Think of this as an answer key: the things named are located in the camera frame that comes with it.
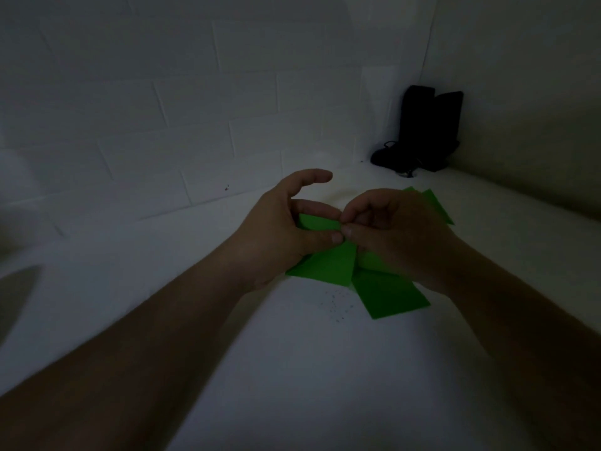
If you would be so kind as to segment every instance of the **hand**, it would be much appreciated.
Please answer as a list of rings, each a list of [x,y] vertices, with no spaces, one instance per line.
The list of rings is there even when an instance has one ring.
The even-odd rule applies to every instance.
[[[450,271],[470,250],[417,191],[366,191],[347,204],[340,222],[347,239],[442,293]]]
[[[340,219],[340,211],[331,205],[292,199],[302,187],[330,180],[332,173],[323,169],[290,174],[261,196],[240,228],[224,242],[227,257],[250,289],[266,286],[305,255],[343,242],[339,231],[306,231],[296,227],[299,213]]]

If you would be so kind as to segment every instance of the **person's left arm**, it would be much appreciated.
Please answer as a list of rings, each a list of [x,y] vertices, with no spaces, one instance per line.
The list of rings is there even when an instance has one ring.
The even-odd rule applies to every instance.
[[[238,300],[304,255],[342,242],[337,231],[295,225],[298,213],[340,217],[329,205],[291,199],[330,179],[322,169],[286,177],[213,253],[0,398],[3,450],[143,447]]]

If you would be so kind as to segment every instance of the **forearm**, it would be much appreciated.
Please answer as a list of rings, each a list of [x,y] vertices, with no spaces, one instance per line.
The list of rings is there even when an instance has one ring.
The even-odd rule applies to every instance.
[[[130,449],[195,373],[246,286],[216,250],[0,399],[3,449]]]
[[[517,277],[469,249],[445,292],[497,361],[550,443],[601,440],[601,338]]]

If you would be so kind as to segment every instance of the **person's right hand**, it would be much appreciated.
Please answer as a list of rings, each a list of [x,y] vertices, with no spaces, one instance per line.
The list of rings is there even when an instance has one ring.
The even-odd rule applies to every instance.
[[[417,191],[369,190],[346,205],[342,234],[398,273],[445,292],[469,246]]]

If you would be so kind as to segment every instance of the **person's right arm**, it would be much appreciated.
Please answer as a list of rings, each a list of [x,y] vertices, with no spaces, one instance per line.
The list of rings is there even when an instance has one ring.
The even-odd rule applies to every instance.
[[[455,303],[551,446],[601,447],[598,334],[459,239],[418,192],[370,190],[340,220],[347,239]]]

